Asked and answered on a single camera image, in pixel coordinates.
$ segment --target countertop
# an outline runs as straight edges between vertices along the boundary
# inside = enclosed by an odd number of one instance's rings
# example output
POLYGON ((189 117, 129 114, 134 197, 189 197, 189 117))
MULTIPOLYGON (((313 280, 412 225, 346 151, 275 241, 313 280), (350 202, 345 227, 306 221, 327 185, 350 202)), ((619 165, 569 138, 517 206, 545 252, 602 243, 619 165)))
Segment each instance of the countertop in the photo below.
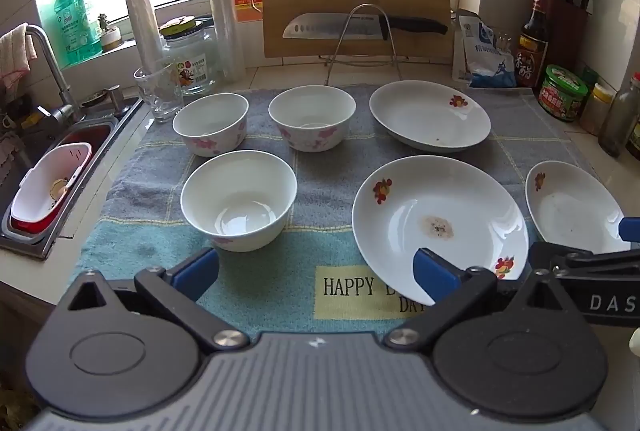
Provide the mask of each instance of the countertop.
MULTIPOLYGON (((403 63, 406 79, 432 80, 461 88, 450 78, 450 66, 424 63, 403 63)), ((219 91, 285 89, 304 84, 323 84, 326 68, 321 63, 293 64, 249 68, 246 77, 219 91)), ((331 85, 346 86, 367 82, 386 84, 398 80, 389 66, 334 66, 331 85)), ((561 127, 590 162, 597 176, 618 201, 627 216, 640 217, 640 162, 628 152, 619 159, 608 156, 598 146, 597 139, 584 132, 577 123, 565 124, 548 116, 550 124, 561 127)), ((114 178, 132 155, 146 131, 152 116, 144 106, 129 122, 114 145, 104 156, 94 175, 80 195, 65 226, 52 246, 49 258, 38 261, 9 251, 0 250, 0 300, 23 315, 42 320, 65 292, 82 244, 100 215, 102 204, 114 178)), ((637 431, 634 393, 640 389, 638 359, 628 350, 631 329, 594 327, 607 350, 609 377, 593 414, 600 422, 616 431, 637 431)))

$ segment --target jar lid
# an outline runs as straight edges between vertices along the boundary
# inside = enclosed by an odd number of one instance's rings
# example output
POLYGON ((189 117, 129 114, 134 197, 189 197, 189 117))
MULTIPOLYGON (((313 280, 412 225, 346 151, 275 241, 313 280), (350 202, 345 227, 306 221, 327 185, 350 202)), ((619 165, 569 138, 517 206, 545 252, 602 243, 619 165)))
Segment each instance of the jar lid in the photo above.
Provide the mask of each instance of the jar lid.
POLYGON ((589 93, 589 88, 580 77, 555 64, 546 67, 546 78, 562 90, 574 95, 585 96, 589 93))
POLYGON ((607 88, 597 82, 594 85, 593 90, 591 90, 591 93, 593 93, 595 98, 603 101, 605 104, 609 104, 613 100, 614 96, 613 90, 607 90, 607 88))
POLYGON ((167 21, 159 30, 163 36, 173 36, 185 30, 191 30, 195 26, 196 18, 194 16, 181 16, 167 21))

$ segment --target sink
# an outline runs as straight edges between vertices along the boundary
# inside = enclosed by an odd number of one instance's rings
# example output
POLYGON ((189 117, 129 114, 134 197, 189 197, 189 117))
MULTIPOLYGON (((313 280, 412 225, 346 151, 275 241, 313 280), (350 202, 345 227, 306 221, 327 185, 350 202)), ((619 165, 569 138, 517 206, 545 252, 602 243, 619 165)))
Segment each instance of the sink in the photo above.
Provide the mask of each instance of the sink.
POLYGON ((101 105, 90 108, 84 120, 71 125, 57 138, 54 138, 53 142, 52 138, 42 131, 23 137, 27 150, 18 154, 14 160, 12 171, 0 185, 0 212, 4 213, 0 223, 0 248, 39 259, 47 258, 49 249, 62 230, 66 217, 73 209, 98 163, 142 104, 140 99, 127 101, 130 108, 121 119, 115 118, 110 108, 101 105), (44 154, 53 148, 73 142, 91 144, 92 157, 84 172, 67 193, 57 217, 44 231, 38 234, 25 233, 12 227, 10 223, 11 203, 18 191, 20 181, 29 168, 33 167, 44 154))

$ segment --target drinking glass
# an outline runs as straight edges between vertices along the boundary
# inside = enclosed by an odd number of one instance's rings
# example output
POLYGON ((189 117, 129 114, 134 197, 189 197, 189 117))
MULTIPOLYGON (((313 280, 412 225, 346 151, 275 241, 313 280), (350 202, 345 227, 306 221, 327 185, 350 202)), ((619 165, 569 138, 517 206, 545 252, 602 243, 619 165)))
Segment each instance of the drinking glass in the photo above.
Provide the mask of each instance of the drinking glass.
POLYGON ((144 68, 138 68, 133 78, 138 85, 142 100, 151 107, 151 113, 156 121, 171 120, 182 109, 184 100, 178 80, 178 70, 174 64, 168 64, 153 74, 148 74, 144 68))

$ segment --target dish towel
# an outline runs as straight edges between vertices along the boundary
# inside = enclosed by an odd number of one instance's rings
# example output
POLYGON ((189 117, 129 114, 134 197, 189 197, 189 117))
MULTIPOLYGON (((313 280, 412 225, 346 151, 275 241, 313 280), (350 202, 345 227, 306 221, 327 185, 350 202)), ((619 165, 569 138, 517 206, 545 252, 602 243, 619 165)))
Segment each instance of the dish towel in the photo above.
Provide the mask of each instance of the dish towel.
POLYGON ((31 70, 29 61, 38 57, 26 31, 27 23, 22 23, 0 38, 0 78, 7 91, 7 102, 13 98, 15 85, 31 70))

